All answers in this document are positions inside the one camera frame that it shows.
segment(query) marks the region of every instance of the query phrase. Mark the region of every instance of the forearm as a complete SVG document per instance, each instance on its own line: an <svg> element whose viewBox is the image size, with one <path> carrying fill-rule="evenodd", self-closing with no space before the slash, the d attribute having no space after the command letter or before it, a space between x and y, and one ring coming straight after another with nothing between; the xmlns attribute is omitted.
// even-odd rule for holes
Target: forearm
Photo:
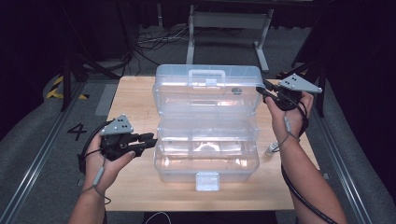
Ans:
<svg viewBox="0 0 396 224"><path fill-rule="evenodd" d="M83 192L69 219L72 223L103 223L105 217L105 198L99 195L95 189Z"/></svg>
<svg viewBox="0 0 396 224"><path fill-rule="evenodd" d="M341 204L332 188L307 157L297 140L290 139L280 147L280 157L292 185L319 211L337 223L347 223ZM320 223L321 219L293 194L292 200L302 223Z"/></svg>

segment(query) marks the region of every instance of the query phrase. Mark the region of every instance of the metal frame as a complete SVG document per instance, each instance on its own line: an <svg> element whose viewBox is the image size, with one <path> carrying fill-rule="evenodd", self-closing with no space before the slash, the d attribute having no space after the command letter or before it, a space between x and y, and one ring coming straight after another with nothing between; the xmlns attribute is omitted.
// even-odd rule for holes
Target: metal frame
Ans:
<svg viewBox="0 0 396 224"><path fill-rule="evenodd" d="M264 73L269 72L268 63L265 60L262 46L268 33L273 10L266 14L242 14L242 13L219 13L219 12L198 12L195 7L190 7L189 17L189 47L187 50L186 64L192 64L194 58L194 28L195 27L224 27L261 29L262 34L259 41L254 42L254 48L259 58L260 66Z"/></svg>
<svg viewBox="0 0 396 224"><path fill-rule="evenodd" d="M30 190L32 189L35 181L37 180L41 170L46 163L47 158L49 157L54 143L60 133L60 130L64 126L67 116L69 115L73 104L76 102L78 97L81 95L82 90L85 87L84 82L77 83L73 96L71 97L70 104L66 107L64 112L60 112L58 118L55 120L54 125L49 131L49 135L47 136L45 142L42 147L38 151L35 156L34 161L30 165L29 169L26 171L23 176L22 182L20 183L18 189L14 193L11 201L8 203L6 210L3 215L0 217L0 224L13 223L15 217L20 212L21 207L23 206L24 201L29 195Z"/></svg>
<svg viewBox="0 0 396 224"><path fill-rule="evenodd" d="M327 145L329 146L329 157L331 158L335 171L340 178L346 196L348 197L353 212L355 213L356 219L359 223L363 224L373 223L373 221L370 219L366 207L364 206L363 201L361 200L361 196L359 195L359 191L355 185L355 182L353 181L353 178L350 175L347 166L343 161L340 150L334 142L332 132L330 131L325 118L322 118L318 114L318 111L316 109L313 109L312 111L313 117L317 120L318 126L323 132L323 136L326 140Z"/></svg>

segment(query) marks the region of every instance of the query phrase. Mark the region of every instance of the person's right hand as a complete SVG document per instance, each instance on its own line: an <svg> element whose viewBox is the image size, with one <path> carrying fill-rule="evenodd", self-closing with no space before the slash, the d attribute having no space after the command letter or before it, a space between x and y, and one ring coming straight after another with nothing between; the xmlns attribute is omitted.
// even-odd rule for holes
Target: person's right hand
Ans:
<svg viewBox="0 0 396 224"><path fill-rule="evenodd" d="M302 95L303 98L300 100L299 107L305 112L305 109L301 104L305 105L307 111L306 117L308 118L311 112L312 104L314 103L314 96L305 91L302 92ZM267 104L272 116L272 125L277 142L280 144L289 135L286 129L285 117L288 118L290 123L290 133L298 137L303 125L303 115L300 113L300 111L297 108L286 112L282 111L277 107L271 97L266 97L265 103ZM288 142L293 141L291 139L294 139L294 141L298 142L298 140L293 137L288 138Z"/></svg>

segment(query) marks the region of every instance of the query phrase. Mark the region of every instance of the tabletop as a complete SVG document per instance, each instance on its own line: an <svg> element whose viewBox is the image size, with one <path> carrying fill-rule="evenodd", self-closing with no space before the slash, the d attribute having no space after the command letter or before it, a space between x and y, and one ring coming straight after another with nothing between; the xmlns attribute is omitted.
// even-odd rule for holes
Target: tabletop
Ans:
<svg viewBox="0 0 396 224"><path fill-rule="evenodd" d="M135 133L155 133L160 121L154 103L152 87L155 77L122 77L117 88L108 120L125 114ZM271 116L265 104L257 108L260 128L257 149L260 167L248 181L220 183L219 191L196 191L195 183L167 183L160 179L154 167L154 148L148 148L119 173L107 190L112 200L107 211L242 211L293 209L290 192L280 171L280 157L264 154L275 136ZM318 162L305 133L301 145L311 161Z"/></svg>

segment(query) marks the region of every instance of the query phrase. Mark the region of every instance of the hand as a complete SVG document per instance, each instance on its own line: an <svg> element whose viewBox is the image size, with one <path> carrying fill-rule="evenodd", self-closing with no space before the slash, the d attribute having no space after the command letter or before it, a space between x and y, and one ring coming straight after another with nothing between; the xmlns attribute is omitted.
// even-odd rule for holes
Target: hand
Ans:
<svg viewBox="0 0 396 224"><path fill-rule="evenodd" d="M299 103L299 107L305 112L304 107L301 105L304 104L307 112L306 117L308 118L311 112L314 96L305 91L302 92L302 95L303 98ZM288 137L288 132L286 130L286 124L285 124L285 117L288 118L290 123L290 127L291 127L290 133L298 137L301 127L303 125L303 115L300 113L300 111L297 108L294 108L287 112L282 111L277 107L277 105L275 104L274 100L271 97L266 97L265 103L267 104L268 109L272 116L272 125L277 142L281 143Z"/></svg>
<svg viewBox="0 0 396 224"><path fill-rule="evenodd" d="M87 154L100 148L101 134L97 133L91 140L88 147ZM92 187L93 180L95 179L99 169L105 166L102 177L96 186L96 189L105 195L106 190L114 183L120 170L125 167L134 158L134 151L126 153L115 161L109 161L104 158L100 151L94 152L86 157L86 173L83 190Z"/></svg>

